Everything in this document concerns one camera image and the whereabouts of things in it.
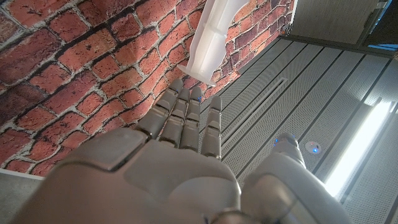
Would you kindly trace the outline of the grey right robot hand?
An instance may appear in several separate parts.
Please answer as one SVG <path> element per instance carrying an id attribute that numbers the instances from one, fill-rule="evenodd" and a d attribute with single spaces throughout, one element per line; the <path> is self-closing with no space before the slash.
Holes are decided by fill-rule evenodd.
<path id="1" fill-rule="evenodd" d="M 280 134 L 239 185 L 221 161 L 221 99 L 200 134 L 201 90 L 174 80 L 134 128 L 73 150 L 44 179 L 14 223 L 349 223 Z"/>

